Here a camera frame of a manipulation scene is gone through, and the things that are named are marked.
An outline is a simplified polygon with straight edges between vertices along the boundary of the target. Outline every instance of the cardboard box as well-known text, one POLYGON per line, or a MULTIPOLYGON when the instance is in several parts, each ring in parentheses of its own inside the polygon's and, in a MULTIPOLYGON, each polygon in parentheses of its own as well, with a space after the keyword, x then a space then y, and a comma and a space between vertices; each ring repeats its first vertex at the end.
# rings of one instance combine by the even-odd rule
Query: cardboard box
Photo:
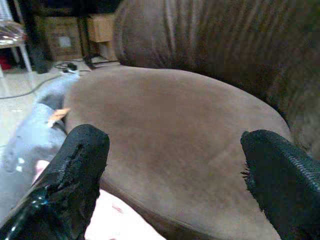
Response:
POLYGON ((93 14, 87 19, 89 39, 96 43, 110 42, 113 36, 113 14, 93 14))
POLYGON ((77 17, 38 17, 37 21, 54 61, 83 57, 77 17))
POLYGON ((106 58, 108 61, 117 61, 115 50, 112 41, 99 42, 99 54, 106 58))

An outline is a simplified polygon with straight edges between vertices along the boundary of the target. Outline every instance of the bare skin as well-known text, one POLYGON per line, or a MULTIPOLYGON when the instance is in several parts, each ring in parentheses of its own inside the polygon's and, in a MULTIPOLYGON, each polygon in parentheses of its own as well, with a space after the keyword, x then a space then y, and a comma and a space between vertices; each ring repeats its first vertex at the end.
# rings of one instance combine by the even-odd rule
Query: bare skin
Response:
MULTIPOLYGON (((49 162, 36 164, 36 180, 49 162)), ((86 240, 165 240, 138 213, 119 198, 100 190, 86 240)))

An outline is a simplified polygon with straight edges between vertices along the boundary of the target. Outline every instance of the brown couch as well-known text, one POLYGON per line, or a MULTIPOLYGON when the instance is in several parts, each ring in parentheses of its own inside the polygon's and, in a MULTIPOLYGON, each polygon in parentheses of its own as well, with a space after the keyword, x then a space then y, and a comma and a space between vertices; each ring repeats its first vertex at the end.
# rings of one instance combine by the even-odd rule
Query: brown couch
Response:
POLYGON ((244 131, 320 159, 318 2, 124 0, 122 65, 66 97, 67 129, 110 136, 103 189, 169 240, 279 240, 240 172, 244 131))

